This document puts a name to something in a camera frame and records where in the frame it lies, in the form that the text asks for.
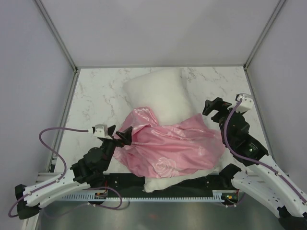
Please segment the pink satin pillowcase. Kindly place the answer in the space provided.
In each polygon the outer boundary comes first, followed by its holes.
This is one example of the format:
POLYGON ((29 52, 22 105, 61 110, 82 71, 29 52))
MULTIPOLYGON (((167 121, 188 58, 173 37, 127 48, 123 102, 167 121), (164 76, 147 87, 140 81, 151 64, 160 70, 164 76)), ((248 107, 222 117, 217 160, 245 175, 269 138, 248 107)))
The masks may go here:
POLYGON ((113 157, 138 177, 170 178, 213 169, 225 147, 221 134, 208 128, 201 114, 162 126, 148 107, 136 108, 121 131, 132 127, 132 144, 117 147, 113 157))

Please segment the white pillow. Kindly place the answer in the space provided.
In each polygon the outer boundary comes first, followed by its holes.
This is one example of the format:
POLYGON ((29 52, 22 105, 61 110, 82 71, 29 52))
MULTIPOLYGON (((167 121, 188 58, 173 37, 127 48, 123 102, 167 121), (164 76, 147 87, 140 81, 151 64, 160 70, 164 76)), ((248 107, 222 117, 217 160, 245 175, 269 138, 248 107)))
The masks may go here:
POLYGON ((179 124, 199 114, 190 101, 181 69, 164 69, 129 80, 123 86, 134 109, 150 108, 162 126, 179 124))

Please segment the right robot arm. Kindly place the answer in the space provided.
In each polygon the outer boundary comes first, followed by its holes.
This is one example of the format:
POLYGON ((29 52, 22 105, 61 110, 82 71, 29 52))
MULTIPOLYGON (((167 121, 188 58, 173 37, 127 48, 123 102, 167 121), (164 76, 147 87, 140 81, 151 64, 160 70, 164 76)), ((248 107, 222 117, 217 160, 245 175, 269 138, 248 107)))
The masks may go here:
POLYGON ((236 105, 222 98, 206 100, 202 112, 219 124, 222 141, 233 157, 253 171, 265 185, 250 179, 246 172, 234 164, 227 165, 220 173, 221 187, 232 187, 244 192, 269 209, 285 230, 307 228, 307 195, 277 165, 267 149, 249 134, 249 123, 244 114, 254 105, 252 96, 241 93, 236 105))

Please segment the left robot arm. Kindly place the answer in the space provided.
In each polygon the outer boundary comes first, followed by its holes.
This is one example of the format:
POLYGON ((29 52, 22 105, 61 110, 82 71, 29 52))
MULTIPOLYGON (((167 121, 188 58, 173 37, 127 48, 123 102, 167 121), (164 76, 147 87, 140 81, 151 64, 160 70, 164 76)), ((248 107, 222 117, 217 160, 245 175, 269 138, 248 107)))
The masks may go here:
POLYGON ((122 132, 115 129, 115 125, 103 124, 81 129, 79 132, 92 134, 102 144, 91 148, 71 166, 68 166, 64 158, 53 149, 52 152, 63 163, 63 172, 32 186, 17 185, 15 187, 16 202, 12 206, 17 213, 15 215, 8 213, 8 216, 18 217, 21 220, 28 219, 65 195, 85 189, 102 189, 105 184, 104 172, 108 170, 115 150, 132 144, 133 128, 131 126, 122 132))

